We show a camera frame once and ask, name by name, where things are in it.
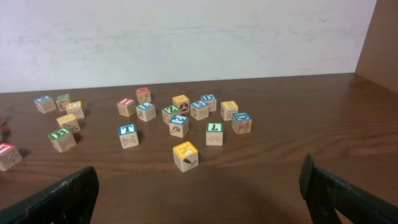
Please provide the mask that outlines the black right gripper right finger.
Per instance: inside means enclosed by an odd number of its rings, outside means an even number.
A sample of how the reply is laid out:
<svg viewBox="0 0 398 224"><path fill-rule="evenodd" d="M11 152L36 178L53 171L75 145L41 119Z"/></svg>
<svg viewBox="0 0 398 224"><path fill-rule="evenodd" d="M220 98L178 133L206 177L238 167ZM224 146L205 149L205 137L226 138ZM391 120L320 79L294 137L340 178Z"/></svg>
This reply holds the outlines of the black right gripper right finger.
<svg viewBox="0 0 398 224"><path fill-rule="evenodd" d="M299 177L302 198L312 222L341 223L341 213L352 223L397 223L397 207L317 166L305 156Z"/></svg>

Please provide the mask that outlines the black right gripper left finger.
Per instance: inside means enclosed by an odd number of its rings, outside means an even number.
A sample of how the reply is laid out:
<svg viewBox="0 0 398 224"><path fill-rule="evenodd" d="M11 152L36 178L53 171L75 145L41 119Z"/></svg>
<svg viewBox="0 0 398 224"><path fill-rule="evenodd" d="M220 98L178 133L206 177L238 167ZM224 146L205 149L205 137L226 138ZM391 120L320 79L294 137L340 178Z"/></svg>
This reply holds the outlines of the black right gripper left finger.
<svg viewBox="0 0 398 224"><path fill-rule="evenodd" d="M89 223L99 186L95 168L86 166L1 210L1 223Z"/></svg>

